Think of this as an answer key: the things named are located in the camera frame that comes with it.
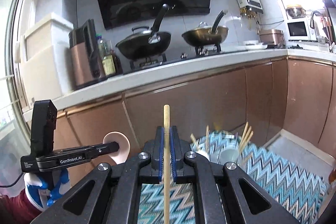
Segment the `faucet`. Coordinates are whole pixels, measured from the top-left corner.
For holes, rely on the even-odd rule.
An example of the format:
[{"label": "faucet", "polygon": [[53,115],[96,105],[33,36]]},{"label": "faucet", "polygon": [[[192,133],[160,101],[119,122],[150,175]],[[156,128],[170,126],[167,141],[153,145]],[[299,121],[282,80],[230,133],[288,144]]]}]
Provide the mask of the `faucet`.
[{"label": "faucet", "polygon": [[328,37],[328,44],[329,44],[329,52],[333,52],[333,45],[335,45],[335,43],[331,43],[331,35],[330,35],[330,33],[329,33],[329,28],[328,28],[326,19],[325,19],[324,16],[323,16],[319,11],[317,11],[317,10],[314,10],[314,11],[311,12],[310,27],[311,27],[312,29],[315,30],[315,22],[314,22],[314,19],[313,19],[313,17],[314,17],[315,14],[320,15],[320,16],[322,17],[322,20],[323,20],[324,23],[325,23],[325,27],[326,27],[326,30],[327,30],[326,35],[327,35],[327,37]]}]

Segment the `zigzag patterned tablecloth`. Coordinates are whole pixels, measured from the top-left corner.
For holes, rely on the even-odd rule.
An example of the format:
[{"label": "zigzag patterned tablecloth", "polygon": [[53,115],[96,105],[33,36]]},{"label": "zigzag patterned tablecloth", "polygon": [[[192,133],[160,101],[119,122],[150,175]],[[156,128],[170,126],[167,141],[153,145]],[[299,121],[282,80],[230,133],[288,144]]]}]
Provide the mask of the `zigzag patterned tablecloth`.
[{"label": "zigzag patterned tablecloth", "polygon": [[[209,134],[210,154],[230,145],[226,131]],[[205,137],[198,140],[204,147]],[[302,224],[311,224],[322,203],[327,186],[322,177],[250,143],[244,149],[246,172]],[[163,184],[144,184],[140,198],[138,224],[163,223]],[[170,223],[194,224],[194,199],[190,184],[176,185],[170,178]]]}]

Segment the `metal screw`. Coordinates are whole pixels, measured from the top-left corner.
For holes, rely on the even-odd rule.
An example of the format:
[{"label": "metal screw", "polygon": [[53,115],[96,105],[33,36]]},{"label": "metal screw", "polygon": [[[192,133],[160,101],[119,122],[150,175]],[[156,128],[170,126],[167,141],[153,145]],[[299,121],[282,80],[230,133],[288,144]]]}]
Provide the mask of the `metal screw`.
[{"label": "metal screw", "polygon": [[105,171],[110,167],[110,165],[106,162],[102,162],[101,164],[98,165],[98,170],[100,171]]},{"label": "metal screw", "polygon": [[138,158],[145,160],[149,157],[149,154],[147,152],[141,152],[138,154]]},{"label": "metal screw", "polygon": [[194,151],[189,151],[186,153],[187,158],[193,159],[196,158],[196,153]]},{"label": "metal screw", "polygon": [[237,168],[237,165],[234,162],[227,162],[225,166],[229,170],[234,170]]}]

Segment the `glove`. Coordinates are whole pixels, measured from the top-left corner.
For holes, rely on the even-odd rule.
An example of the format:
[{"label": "glove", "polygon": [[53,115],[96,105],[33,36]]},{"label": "glove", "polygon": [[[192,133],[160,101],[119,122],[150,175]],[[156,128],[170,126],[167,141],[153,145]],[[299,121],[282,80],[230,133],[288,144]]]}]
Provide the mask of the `glove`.
[{"label": "glove", "polygon": [[26,173],[24,175],[26,196],[30,203],[41,212],[53,205],[71,188],[67,169],[55,171],[52,176],[54,182],[57,181],[57,183],[50,191],[45,180],[37,174]]}]

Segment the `microwave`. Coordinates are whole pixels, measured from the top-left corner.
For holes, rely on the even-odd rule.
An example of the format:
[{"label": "microwave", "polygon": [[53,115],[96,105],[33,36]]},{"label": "microwave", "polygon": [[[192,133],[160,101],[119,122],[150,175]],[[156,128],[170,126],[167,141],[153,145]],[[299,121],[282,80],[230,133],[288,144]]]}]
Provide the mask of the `microwave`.
[{"label": "microwave", "polygon": [[288,40],[317,41],[319,29],[315,23],[315,29],[310,27],[310,17],[291,18],[285,21]]}]

